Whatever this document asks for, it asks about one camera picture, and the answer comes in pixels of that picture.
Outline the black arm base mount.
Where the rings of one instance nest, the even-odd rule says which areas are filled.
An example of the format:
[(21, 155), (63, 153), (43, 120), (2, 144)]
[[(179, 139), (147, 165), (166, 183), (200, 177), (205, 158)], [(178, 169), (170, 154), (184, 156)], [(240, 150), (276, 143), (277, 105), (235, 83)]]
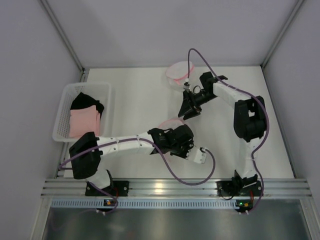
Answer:
[(261, 182), (258, 180), (221, 180), (217, 182), (218, 196), (225, 200), (233, 197), (258, 197), (262, 192)]

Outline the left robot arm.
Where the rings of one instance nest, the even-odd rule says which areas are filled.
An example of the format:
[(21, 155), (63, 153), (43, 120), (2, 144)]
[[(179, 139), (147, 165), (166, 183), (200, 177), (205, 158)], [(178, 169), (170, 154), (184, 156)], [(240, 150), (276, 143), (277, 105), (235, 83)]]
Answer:
[(128, 137), (98, 137), (94, 132), (81, 136), (69, 149), (73, 178), (87, 180), (100, 189), (112, 185), (109, 170), (103, 169), (102, 160), (135, 154), (166, 154), (203, 162), (202, 152), (194, 146), (194, 134), (186, 125), (177, 128), (153, 128)]

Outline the pink-trimmed mesh laundry bag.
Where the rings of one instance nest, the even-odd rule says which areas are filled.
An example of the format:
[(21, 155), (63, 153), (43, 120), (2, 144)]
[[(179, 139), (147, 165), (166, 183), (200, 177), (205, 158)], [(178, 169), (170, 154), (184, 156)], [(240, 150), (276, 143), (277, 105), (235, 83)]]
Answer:
[(190, 85), (195, 81), (195, 65), (190, 62), (180, 61), (168, 67), (165, 71), (165, 77), (170, 88), (175, 91), (183, 92), (186, 80)]

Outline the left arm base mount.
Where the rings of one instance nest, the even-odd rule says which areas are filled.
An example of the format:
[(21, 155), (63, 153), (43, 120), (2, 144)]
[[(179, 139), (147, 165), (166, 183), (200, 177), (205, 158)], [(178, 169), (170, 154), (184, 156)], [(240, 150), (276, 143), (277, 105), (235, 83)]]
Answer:
[[(103, 188), (102, 190), (114, 197), (127, 197), (129, 192), (130, 182), (127, 180), (114, 180), (111, 186)], [(90, 183), (86, 184), (85, 196), (98, 197), (106, 196), (100, 190), (94, 188)]]

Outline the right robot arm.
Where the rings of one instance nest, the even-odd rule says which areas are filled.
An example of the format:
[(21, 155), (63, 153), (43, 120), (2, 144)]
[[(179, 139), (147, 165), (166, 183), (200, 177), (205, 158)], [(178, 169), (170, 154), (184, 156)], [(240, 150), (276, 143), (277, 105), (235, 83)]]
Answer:
[(219, 98), (233, 109), (233, 129), (239, 138), (239, 155), (235, 174), (240, 178), (251, 178), (258, 172), (253, 164), (255, 149), (269, 129), (264, 113), (265, 103), (261, 96), (250, 96), (231, 86), (224, 75), (213, 76), (205, 72), (200, 76), (202, 88), (195, 93), (190, 90), (189, 80), (183, 84), (183, 101), (179, 118), (188, 120), (201, 114), (201, 106)]

